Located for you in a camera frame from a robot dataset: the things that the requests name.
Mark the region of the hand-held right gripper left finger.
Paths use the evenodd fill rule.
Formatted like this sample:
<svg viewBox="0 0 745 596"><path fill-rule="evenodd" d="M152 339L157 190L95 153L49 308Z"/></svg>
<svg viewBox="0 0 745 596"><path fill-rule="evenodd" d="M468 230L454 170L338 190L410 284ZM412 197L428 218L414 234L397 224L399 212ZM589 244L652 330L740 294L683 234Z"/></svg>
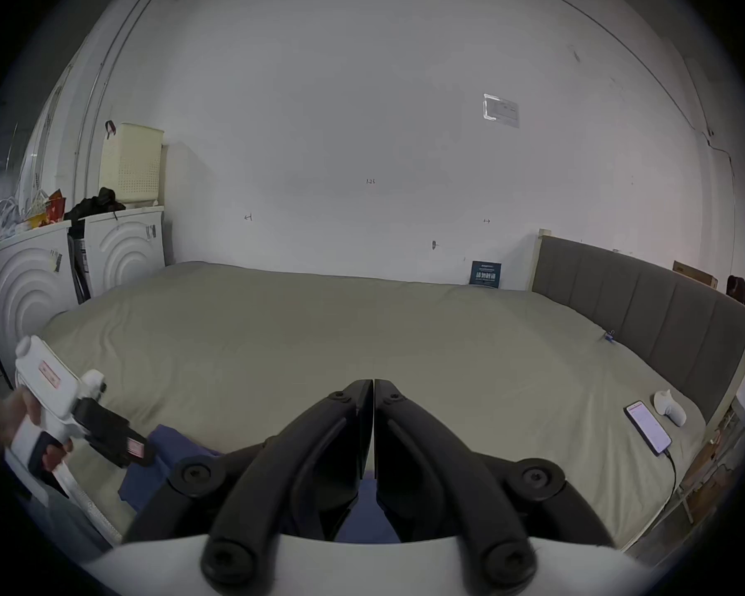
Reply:
<svg viewBox="0 0 745 596"><path fill-rule="evenodd" d="M179 460L123 542L207 534L197 569L212 587L266 587L280 534L337 534L358 500L372 430L373 380L352 382L261 444Z"/></svg>

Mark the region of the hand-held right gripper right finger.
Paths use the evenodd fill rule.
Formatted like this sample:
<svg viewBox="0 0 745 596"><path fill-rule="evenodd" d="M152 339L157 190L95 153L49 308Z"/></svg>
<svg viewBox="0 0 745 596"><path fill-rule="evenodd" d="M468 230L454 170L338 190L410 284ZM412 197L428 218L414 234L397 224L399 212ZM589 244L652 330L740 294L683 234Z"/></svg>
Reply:
<svg viewBox="0 0 745 596"><path fill-rule="evenodd" d="M596 511L554 462L470 450L386 380L374 382L377 501L405 542L457 537L475 589L524 589L531 538L615 549Z"/></svg>

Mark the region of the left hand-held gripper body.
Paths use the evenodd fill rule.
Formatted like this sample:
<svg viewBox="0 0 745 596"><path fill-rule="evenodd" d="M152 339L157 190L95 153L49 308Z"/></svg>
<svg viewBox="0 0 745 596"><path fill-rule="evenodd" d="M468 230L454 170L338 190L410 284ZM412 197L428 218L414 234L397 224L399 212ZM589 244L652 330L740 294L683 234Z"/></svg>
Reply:
<svg viewBox="0 0 745 596"><path fill-rule="evenodd" d="M20 340L16 356L16 383L39 402L40 420L35 423L29 415L24 417L5 450L5 462L32 496L47 496L48 487L41 479L43 452L50 445L62 446L89 435L75 418L75 410L82 401L99 404L106 380L98 370L75 375L36 335Z"/></svg>

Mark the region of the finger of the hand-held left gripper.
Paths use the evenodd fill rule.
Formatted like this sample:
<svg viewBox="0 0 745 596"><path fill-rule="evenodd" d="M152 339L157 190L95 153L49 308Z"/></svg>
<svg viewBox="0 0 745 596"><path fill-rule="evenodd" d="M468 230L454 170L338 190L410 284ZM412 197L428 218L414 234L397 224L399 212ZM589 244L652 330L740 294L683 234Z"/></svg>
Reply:
<svg viewBox="0 0 745 596"><path fill-rule="evenodd" d="M156 448L132 430L124 417L104 408L93 398L80 398L74 405L74 420L83 438L103 458L120 469L132 464L151 466Z"/></svg>

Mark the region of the person's left hand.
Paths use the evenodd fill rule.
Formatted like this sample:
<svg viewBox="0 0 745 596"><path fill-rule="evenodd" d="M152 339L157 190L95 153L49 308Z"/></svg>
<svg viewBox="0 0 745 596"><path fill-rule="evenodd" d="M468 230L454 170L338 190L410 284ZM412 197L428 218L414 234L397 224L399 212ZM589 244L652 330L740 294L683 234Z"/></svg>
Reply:
<svg viewBox="0 0 745 596"><path fill-rule="evenodd" d="M24 419L39 424L40 412L39 401L25 387L17 388L0 400L0 462Z"/></svg>

